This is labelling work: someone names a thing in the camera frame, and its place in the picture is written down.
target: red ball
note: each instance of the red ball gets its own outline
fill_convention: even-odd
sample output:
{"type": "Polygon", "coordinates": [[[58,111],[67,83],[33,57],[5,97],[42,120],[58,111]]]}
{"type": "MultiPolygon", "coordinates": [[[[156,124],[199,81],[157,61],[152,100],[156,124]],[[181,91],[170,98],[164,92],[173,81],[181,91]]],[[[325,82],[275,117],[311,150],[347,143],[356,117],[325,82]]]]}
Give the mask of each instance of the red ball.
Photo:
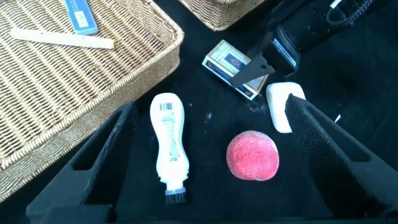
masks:
{"type": "Polygon", "coordinates": [[[245,131],[228,145],[226,161],[235,177],[263,181],[275,176],[279,167],[279,154],[268,135],[245,131]]]}

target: black table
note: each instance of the black table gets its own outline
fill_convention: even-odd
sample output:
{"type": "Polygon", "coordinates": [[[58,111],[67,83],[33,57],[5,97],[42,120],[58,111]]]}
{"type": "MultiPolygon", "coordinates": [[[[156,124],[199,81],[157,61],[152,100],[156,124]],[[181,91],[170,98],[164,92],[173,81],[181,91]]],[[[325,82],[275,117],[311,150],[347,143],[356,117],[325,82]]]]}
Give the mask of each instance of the black table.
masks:
{"type": "MultiPolygon", "coordinates": [[[[116,211],[121,222],[263,221],[281,218],[330,218],[291,134],[278,133],[271,121],[265,93],[253,101],[201,66],[205,55],[222,39],[247,52],[266,31],[269,10],[263,4],[224,32],[207,29],[177,0],[157,4],[184,30],[181,64],[137,100],[138,139],[116,211]],[[177,94],[185,108],[183,145],[191,169],[184,182],[190,203],[166,207],[165,184],[155,170],[158,143],[149,118],[155,95],[177,94]],[[225,161],[226,147],[240,132],[266,133],[280,153],[277,175],[266,182],[239,180],[225,161]]],[[[398,115],[398,32],[393,1],[356,25],[316,46],[302,58],[300,71],[289,77],[269,77],[267,84],[301,84],[307,99],[366,147],[398,170],[392,141],[398,115]]],[[[6,221],[26,222],[26,205],[71,158],[74,149],[18,193],[0,204],[6,221]]]]}

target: shoe brush applicator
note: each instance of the shoe brush applicator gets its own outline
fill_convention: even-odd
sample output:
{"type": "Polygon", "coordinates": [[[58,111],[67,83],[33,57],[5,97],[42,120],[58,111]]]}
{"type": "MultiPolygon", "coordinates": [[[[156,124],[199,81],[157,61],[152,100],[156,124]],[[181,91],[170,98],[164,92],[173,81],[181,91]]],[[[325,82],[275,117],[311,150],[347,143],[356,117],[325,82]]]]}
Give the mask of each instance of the shoe brush applicator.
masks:
{"type": "Polygon", "coordinates": [[[184,109],[173,93],[155,96],[150,106],[150,120],[159,142],[156,170],[167,185],[166,203],[185,202],[183,181],[188,178],[189,161],[182,146],[184,109]]]}

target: barcode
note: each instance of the barcode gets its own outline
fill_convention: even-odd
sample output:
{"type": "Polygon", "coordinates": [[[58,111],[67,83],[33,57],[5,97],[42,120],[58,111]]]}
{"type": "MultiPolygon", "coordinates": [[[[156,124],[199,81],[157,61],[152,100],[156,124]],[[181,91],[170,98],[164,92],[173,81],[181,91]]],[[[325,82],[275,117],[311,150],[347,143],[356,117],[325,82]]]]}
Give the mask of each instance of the barcode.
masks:
{"type": "Polygon", "coordinates": [[[173,105],[171,103],[162,103],[160,105],[160,110],[172,110],[173,109],[173,105]]]}
{"type": "Polygon", "coordinates": [[[80,28],[88,27],[88,22],[83,11],[76,11],[75,16],[80,28]]]}

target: white sponge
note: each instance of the white sponge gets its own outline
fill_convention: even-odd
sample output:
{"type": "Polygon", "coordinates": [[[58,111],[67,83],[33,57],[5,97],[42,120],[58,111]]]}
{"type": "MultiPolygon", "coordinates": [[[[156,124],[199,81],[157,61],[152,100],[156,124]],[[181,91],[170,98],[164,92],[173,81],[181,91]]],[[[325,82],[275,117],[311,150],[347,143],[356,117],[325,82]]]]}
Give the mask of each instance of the white sponge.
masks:
{"type": "Polygon", "coordinates": [[[272,122],[280,133],[292,132],[285,114],[286,101],[291,93],[305,100],[303,89],[297,83],[273,83],[267,86],[266,95],[272,122]]]}

